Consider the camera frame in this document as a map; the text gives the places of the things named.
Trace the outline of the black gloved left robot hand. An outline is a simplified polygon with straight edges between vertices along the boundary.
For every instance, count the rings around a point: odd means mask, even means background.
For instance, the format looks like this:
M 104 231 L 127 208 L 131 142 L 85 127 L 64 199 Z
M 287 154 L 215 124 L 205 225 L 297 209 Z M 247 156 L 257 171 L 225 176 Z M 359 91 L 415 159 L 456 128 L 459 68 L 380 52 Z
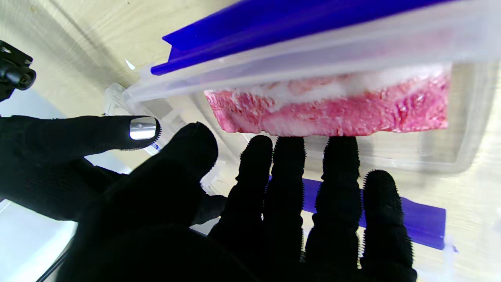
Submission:
M 58 282 L 415 282 L 412 242 L 392 176 L 358 184 L 353 136 L 324 149 L 313 228 L 303 246 L 299 136 L 254 136 L 236 185 L 207 236 L 190 227 L 200 180 L 218 144 L 202 123 L 183 127 L 154 157 L 114 184 L 79 220 Z

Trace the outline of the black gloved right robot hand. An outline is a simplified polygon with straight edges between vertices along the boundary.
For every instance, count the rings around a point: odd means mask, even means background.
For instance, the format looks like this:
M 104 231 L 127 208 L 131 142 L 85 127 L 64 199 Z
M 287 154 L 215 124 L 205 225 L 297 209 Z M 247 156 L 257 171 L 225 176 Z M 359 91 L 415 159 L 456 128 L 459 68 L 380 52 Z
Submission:
M 0 129 L 1 197 L 61 221 L 77 221 L 123 177 L 93 165 L 88 156 L 141 150 L 161 134 L 151 116 L 11 116 L 1 118 Z

